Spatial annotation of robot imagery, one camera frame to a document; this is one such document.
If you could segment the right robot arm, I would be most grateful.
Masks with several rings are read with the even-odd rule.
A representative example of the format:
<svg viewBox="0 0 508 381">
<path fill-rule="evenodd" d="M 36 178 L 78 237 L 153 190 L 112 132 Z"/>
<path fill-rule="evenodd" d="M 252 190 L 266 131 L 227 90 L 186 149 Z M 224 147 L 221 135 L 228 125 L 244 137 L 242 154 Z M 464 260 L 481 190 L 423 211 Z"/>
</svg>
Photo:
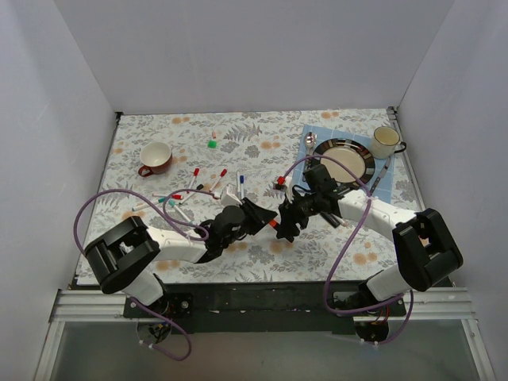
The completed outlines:
<svg viewBox="0 0 508 381">
<path fill-rule="evenodd" d="M 310 217 L 332 214 L 393 243 L 397 263 L 364 280 L 356 293 L 336 302 L 341 313 L 377 315 L 407 291 L 427 291 L 459 269 L 464 259 L 443 217 L 434 209 L 405 210 L 368 196 L 363 190 L 337 184 L 318 164 L 305 173 L 309 191 L 288 188 L 279 206 L 277 237 L 293 241 Z"/>
</svg>

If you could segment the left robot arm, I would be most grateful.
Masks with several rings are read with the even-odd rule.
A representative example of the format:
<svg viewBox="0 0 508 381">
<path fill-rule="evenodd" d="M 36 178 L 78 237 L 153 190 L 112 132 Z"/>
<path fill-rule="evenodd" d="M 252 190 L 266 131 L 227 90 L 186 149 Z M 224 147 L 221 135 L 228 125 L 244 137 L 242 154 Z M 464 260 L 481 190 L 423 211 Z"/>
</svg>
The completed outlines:
<svg viewBox="0 0 508 381">
<path fill-rule="evenodd" d="M 193 241 L 186 234 L 146 225 L 130 217 L 84 249 L 103 293 L 122 292 L 135 298 L 151 317 L 163 316 L 169 307 L 164 284 L 147 270 L 153 262 L 178 260 L 205 264 L 221 256 L 232 243 L 255 235 L 277 217 L 245 198 L 226 206 L 213 220 L 204 221 L 208 238 Z"/>
</svg>

